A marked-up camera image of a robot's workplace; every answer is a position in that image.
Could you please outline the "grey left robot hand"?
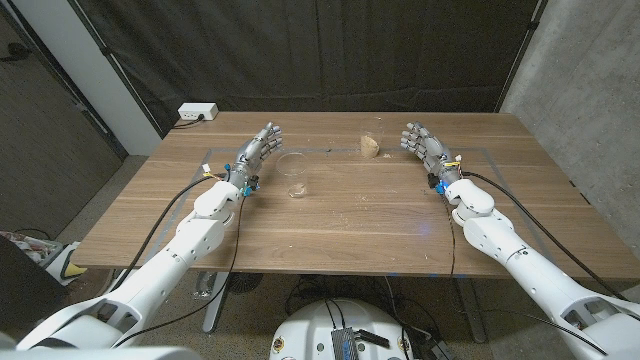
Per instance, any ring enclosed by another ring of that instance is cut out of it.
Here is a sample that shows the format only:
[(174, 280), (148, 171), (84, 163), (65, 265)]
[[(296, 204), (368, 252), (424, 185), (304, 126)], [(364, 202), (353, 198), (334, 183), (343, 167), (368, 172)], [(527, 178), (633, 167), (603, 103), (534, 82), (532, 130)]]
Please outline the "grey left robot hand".
[(262, 163), (282, 146), (282, 131), (278, 125), (269, 122), (253, 138), (238, 150), (231, 166), (228, 181), (243, 189), (261, 169)]

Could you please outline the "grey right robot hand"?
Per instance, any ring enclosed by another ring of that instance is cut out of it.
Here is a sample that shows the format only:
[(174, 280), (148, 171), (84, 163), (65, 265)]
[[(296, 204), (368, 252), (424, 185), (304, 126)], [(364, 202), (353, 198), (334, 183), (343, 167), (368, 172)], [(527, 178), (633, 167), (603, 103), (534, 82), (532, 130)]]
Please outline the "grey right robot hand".
[(462, 178), (460, 161), (449, 148), (429, 132), (420, 122), (410, 122), (402, 132), (401, 147), (415, 154), (428, 173), (446, 185)]

